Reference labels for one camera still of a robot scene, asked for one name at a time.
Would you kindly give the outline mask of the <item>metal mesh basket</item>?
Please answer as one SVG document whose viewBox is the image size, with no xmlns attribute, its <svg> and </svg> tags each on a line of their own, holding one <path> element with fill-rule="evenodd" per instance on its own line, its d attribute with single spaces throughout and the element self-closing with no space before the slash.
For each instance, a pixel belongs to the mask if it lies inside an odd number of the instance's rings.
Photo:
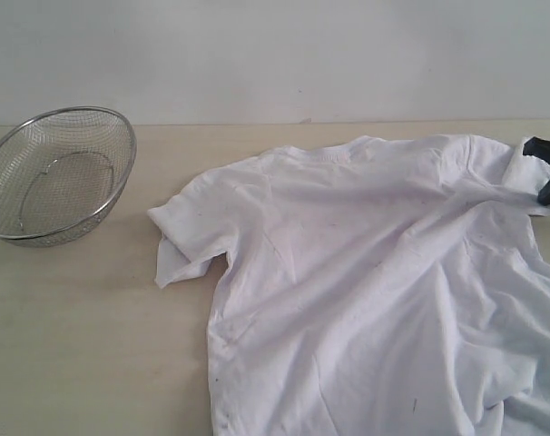
<svg viewBox="0 0 550 436">
<path fill-rule="evenodd" d="M 0 241 L 51 247 L 97 227 L 137 154 L 129 120 L 98 106 L 39 114 L 0 139 Z"/>
</svg>

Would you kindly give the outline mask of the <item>white t-shirt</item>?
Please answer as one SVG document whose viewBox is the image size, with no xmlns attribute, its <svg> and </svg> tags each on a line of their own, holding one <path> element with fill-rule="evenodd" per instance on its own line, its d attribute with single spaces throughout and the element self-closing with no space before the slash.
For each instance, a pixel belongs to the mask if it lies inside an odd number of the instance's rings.
<svg viewBox="0 0 550 436">
<path fill-rule="evenodd" d="M 211 169 L 148 214 L 156 283 L 224 256 L 207 326 L 217 435 L 550 435 L 550 163 L 477 135 Z"/>
</svg>

